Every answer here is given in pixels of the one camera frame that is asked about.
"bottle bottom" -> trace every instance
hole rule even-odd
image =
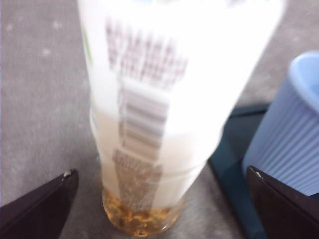
[[[107,189],[102,190],[104,210],[111,223],[130,235],[146,237],[169,229],[180,215],[184,198],[171,208],[133,211]]]

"blue plastic cup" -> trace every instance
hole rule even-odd
[[[319,51],[290,65],[243,160],[307,196],[319,192]]]

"black object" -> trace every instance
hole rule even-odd
[[[246,239],[267,238],[252,203],[241,163],[268,106],[235,109],[225,124],[219,146],[208,161]],[[311,197],[319,200],[319,193]]]
[[[72,169],[0,208],[1,239],[57,239],[79,183]]]
[[[252,166],[246,178],[268,238],[319,238],[319,201]]]

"barcode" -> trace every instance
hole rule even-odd
[[[122,146],[156,160],[165,130],[168,102],[127,87],[120,90],[120,136]]]

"cup rim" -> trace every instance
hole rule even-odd
[[[296,57],[290,64],[289,68],[289,80],[292,83],[295,90],[303,98],[303,100],[319,114],[319,95],[314,93],[307,82],[304,79],[304,75],[300,70],[300,64],[305,59],[313,58],[313,60],[318,63],[319,68],[319,50],[317,51],[308,51],[298,57]]]

